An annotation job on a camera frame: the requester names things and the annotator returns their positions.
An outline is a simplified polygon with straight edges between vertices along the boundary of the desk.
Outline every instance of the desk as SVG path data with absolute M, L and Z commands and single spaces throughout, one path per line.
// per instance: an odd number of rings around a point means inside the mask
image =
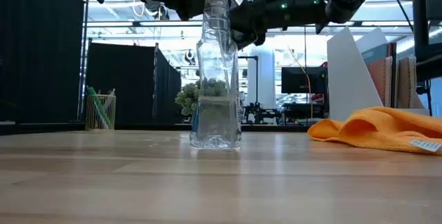
M 441 223 L 442 158 L 244 133 L 241 152 L 187 132 L 0 137 L 0 223 Z

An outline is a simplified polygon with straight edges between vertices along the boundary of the white label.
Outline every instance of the white label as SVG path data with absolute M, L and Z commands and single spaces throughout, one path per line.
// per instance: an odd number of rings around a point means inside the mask
M 422 140 L 412 140 L 410 144 L 414 145 L 415 147 L 419 147 L 421 149 L 431 152 L 436 152 L 439 148 L 442 147 L 442 144 L 427 142 Z

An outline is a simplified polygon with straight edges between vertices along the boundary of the plastic bottle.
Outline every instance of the plastic bottle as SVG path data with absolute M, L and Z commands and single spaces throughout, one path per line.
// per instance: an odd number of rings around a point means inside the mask
M 191 144 L 201 149 L 237 148 L 241 139 L 238 48 L 230 35 L 227 0 L 206 0 L 197 55 L 200 95 Z

